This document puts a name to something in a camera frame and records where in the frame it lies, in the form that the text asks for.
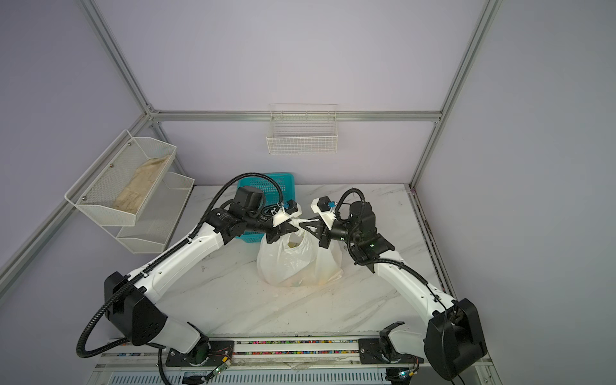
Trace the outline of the white lemon print plastic bag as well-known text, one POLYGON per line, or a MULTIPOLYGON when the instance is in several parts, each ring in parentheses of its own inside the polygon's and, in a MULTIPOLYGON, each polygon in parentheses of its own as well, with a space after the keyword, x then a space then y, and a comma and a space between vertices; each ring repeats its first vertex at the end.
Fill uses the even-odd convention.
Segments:
POLYGON ((271 244, 261 239, 257 258, 259 277, 273 287, 322 286, 343 276, 343 251, 331 243, 326 249, 308 231, 300 227, 305 218, 293 218, 298 230, 271 244))

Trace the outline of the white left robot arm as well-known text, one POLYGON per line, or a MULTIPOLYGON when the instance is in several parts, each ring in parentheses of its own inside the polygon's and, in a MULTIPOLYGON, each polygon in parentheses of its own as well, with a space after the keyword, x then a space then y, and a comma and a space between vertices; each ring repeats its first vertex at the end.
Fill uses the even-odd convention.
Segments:
POLYGON ((107 319, 134 346, 169 347, 186 355, 207 353, 208 337, 191 323, 166 315, 157 303, 194 266, 244 232, 262 233, 268 242, 274 242, 297 231, 295 224, 302 209, 296 201, 266 206, 264 200, 261 190, 241 187, 234 199, 210 210, 204 223, 176 243, 167 258, 151 261, 125 278, 109 276, 107 297, 122 286, 127 286, 128 292, 112 303, 107 319))

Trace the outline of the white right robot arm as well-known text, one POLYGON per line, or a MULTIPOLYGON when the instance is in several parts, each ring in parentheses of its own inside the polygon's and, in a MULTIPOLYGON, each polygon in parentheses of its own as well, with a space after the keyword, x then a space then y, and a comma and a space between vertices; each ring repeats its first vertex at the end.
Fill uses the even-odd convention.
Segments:
POLYGON ((416 333, 403 322, 380 332, 382 359, 397 364, 407 358, 428 362, 444 380, 453 380, 488 353, 481 319, 467 298, 456 299, 431 284, 408 266, 391 242, 376 227, 376 216, 366 201, 351 203, 342 218, 329 197, 311 202, 315 218, 301 227, 316 237, 319 246, 343 242, 354 263, 367 267, 389 283, 414 309, 425 330, 416 333))

